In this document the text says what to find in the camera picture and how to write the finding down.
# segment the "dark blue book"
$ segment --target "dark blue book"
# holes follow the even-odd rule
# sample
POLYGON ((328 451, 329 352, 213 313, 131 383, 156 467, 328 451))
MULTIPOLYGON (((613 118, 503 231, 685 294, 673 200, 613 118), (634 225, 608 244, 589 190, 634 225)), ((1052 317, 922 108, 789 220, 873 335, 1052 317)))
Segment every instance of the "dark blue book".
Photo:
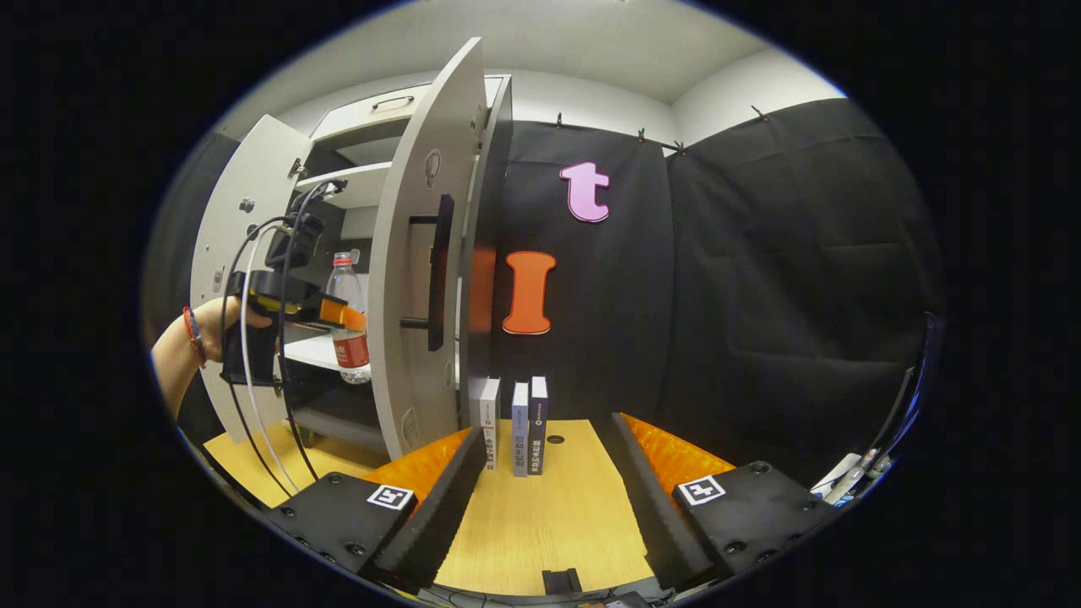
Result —
POLYGON ((544 438, 548 431, 548 382, 534 375, 530 385, 530 475, 544 471, 544 438))
POLYGON ((515 477, 529 475, 526 442, 530 438, 530 385, 515 383, 515 396, 510 401, 510 455, 515 463, 515 477))

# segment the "wall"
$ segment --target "wall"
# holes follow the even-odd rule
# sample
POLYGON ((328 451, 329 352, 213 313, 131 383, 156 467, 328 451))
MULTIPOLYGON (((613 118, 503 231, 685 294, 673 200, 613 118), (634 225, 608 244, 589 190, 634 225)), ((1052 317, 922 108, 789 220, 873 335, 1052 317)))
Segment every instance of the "wall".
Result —
POLYGON ((692 87, 672 104, 677 130, 685 145, 789 106, 844 97, 786 53, 768 49, 734 62, 692 87))
MULTIPOLYGON (((485 69, 485 74, 510 74, 515 83, 515 120, 555 122, 563 113, 564 124, 605 129, 645 136, 665 143, 678 137, 672 108, 624 89, 570 76, 523 69, 485 69)), ((275 118, 310 135, 328 110, 393 89, 430 81, 438 72, 425 71, 385 78, 349 87, 317 97, 275 115, 275 118)))

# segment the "cabinet door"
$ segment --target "cabinet door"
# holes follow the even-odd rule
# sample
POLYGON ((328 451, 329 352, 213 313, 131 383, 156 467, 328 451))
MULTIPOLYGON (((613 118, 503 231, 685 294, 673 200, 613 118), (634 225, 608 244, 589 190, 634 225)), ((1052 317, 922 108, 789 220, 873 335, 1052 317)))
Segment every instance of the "cabinet door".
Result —
POLYGON ((480 42, 470 39, 417 101, 379 200, 369 346, 379 426, 391 458, 458 429, 454 325, 462 250, 445 243, 452 235, 451 242, 461 242, 484 127, 480 42), (450 211, 448 200, 453 201, 450 211), (424 223, 441 210, 440 224, 424 223), (435 246, 437 229, 443 234, 442 247, 435 246), (430 293, 430 286, 440 292, 430 293), (429 328, 417 322, 402 327, 403 318, 424 319, 429 328), (429 336, 437 327, 438 335, 429 336), (432 351, 433 342, 441 345, 432 351))
MULTIPOLYGON (((311 146, 311 140, 269 116, 264 116, 240 143, 218 177, 199 225, 191 259, 192 308, 224 293, 229 265, 244 242, 248 226, 262 224, 285 211, 297 179, 296 174, 290 175, 290 170, 296 159, 303 164, 311 146), (245 198, 255 201, 250 212, 240 208, 241 200, 245 198), (215 278, 218 272, 221 280, 215 278)), ((270 238, 267 237, 256 253, 253 268, 267 269, 263 260, 269 246, 270 238)), ((238 269, 246 266, 250 253, 251 246, 237 263, 238 269)), ((275 373, 281 378, 277 357, 275 373)), ((206 361, 206 369, 202 370, 203 384, 222 425, 235 442, 240 442, 246 439, 244 427, 237 415, 229 386, 221 374, 222 364, 206 361)), ((285 418, 285 404, 275 395, 273 388, 256 386, 254 393, 264 424, 270 425, 285 418)), ((256 419, 248 389, 238 386, 237 399, 249 427, 255 433, 256 419)))

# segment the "wooden table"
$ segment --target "wooden table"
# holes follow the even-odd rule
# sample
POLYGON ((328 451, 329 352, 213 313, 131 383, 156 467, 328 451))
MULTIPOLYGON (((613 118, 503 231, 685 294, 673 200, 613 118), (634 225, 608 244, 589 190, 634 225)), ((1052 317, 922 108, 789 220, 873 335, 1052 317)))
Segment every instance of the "wooden table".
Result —
MULTIPOLYGON (((293 480, 307 486, 311 475, 289 431, 275 431, 271 441, 280 449, 279 458, 293 480)), ((584 420, 552 420, 548 434, 561 435, 565 441, 546 444, 544 474, 515 477, 510 421, 499 421, 498 465, 496 471, 481 471, 437 583, 493 594, 544 595, 542 570, 574 568, 584 591, 654 576, 645 563, 645 544, 623 478, 592 425, 584 420)), ((348 460, 364 454, 356 450, 349 454, 347 446, 331 441, 321 438, 308 450, 320 475, 334 470, 362 477, 374 468, 348 460)), ((259 500, 271 506, 284 501, 250 446, 235 445, 223 435, 206 448, 259 500)), ((273 467, 269 454, 265 458, 273 467)))

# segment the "plastic water bottle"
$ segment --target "plastic water bottle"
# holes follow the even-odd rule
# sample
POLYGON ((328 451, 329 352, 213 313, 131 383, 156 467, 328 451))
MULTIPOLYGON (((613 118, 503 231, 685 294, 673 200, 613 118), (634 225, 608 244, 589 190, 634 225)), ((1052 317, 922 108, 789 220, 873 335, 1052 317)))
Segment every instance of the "plastic water bottle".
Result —
MULTIPOLYGON (((349 252, 334 254, 334 270, 326 281, 326 293, 349 303, 355 310, 364 312, 368 294, 360 277, 352 269, 352 254, 349 252)), ((331 332, 334 340, 334 354, 337 356, 342 379, 349 384, 363 384, 372 380, 371 368, 362 369, 371 362, 368 354, 368 333, 349 329, 335 329, 331 332)))

